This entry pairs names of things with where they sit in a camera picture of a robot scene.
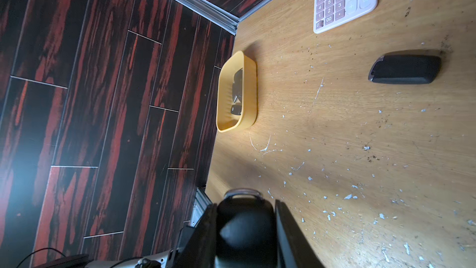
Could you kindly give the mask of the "black VW car key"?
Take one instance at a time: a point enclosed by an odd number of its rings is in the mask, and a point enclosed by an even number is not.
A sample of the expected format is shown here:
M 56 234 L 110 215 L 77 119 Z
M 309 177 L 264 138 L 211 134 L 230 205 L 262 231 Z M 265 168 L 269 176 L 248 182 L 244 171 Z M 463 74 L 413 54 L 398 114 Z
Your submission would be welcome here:
M 277 266 L 274 208 L 253 189 L 232 189 L 218 205 L 216 268 Z

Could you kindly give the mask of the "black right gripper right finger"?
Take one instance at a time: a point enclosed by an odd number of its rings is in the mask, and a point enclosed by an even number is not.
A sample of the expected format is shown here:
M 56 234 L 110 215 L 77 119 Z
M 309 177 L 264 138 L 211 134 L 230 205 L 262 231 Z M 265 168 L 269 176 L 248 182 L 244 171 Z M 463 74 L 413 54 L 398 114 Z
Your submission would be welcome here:
M 284 202 L 276 200 L 278 268 L 324 268 Z

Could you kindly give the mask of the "large black smart key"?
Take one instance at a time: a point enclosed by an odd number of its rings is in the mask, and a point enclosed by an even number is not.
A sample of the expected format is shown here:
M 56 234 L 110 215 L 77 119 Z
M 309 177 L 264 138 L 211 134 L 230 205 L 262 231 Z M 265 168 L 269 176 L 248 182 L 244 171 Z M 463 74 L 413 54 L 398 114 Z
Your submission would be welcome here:
M 379 84 L 430 84 L 442 60 L 432 55 L 384 55 L 372 66 L 368 80 Z

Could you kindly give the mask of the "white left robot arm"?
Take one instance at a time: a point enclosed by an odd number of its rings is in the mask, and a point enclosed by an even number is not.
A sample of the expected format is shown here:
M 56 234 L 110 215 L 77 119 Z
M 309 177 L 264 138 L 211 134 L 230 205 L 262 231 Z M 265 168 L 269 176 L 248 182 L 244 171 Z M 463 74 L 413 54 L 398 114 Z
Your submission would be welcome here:
M 173 262 L 175 249 L 142 257 L 132 257 L 117 261 L 92 260 L 88 254 L 67 256 L 49 261 L 46 264 L 33 266 L 34 268 L 166 268 Z

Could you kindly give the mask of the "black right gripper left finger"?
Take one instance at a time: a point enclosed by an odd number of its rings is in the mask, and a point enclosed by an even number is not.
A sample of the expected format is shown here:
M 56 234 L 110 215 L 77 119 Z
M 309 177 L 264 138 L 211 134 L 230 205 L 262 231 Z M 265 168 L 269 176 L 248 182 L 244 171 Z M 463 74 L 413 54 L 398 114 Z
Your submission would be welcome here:
M 174 268 L 213 268 L 216 256 L 218 206 L 209 205 L 189 241 L 174 261 Z

